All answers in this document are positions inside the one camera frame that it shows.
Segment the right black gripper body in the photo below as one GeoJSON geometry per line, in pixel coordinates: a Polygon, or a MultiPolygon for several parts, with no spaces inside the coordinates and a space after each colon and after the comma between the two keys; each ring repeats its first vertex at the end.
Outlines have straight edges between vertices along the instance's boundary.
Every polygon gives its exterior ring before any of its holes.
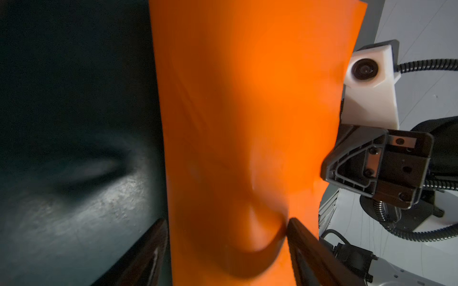
{"type": "Polygon", "coordinates": [[[340,125],[320,176],[364,197],[409,209],[421,196],[433,145],[433,136],[425,132],[340,125]]]}

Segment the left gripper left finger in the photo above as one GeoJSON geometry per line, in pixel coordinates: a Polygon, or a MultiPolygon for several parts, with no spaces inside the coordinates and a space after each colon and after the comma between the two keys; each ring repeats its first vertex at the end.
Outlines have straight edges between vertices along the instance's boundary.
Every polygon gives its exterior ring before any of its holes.
{"type": "Polygon", "coordinates": [[[93,284],[157,286],[168,244],[168,225],[158,219],[141,238],[93,284]]]}

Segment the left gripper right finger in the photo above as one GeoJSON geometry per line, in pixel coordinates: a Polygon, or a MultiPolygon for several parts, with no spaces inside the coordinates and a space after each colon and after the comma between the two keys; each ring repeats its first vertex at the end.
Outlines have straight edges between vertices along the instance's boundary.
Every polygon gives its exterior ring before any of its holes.
{"type": "Polygon", "coordinates": [[[289,220],[286,234],[298,286],[364,285],[297,218],[289,220]]]}

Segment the orange wrapping paper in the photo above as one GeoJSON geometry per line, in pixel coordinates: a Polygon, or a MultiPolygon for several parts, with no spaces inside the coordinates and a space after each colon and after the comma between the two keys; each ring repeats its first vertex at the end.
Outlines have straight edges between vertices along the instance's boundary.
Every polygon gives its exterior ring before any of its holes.
{"type": "Polygon", "coordinates": [[[362,1],[150,1],[172,283],[292,286],[318,236],[362,1]]]}

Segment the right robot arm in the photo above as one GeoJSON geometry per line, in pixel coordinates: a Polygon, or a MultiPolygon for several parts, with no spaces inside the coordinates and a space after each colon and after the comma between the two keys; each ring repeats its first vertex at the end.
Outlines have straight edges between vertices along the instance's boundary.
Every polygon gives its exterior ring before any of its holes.
{"type": "Polygon", "coordinates": [[[447,147],[456,148],[458,137],[447,135],[450,143],[438,138],[457,127],[456,117],[429,120],[416,126],[416,130],[424,128],[433,132],[436,138],[426,186],[418,204],[396,215],[387,204],[341,190],[331,229],[348,238],[352,245],[368,247],[383,258],[421,270],[427,267],[428,255],[424,251],[431,250],[434,255],[429,266],[433,271],[439,270],[435,281],[457,285],[458,267],[450,264],[448,258],[458,258],[458,179],[441,179],[440,172],[457,174],[458,153],[447,151],[447,147]]]}

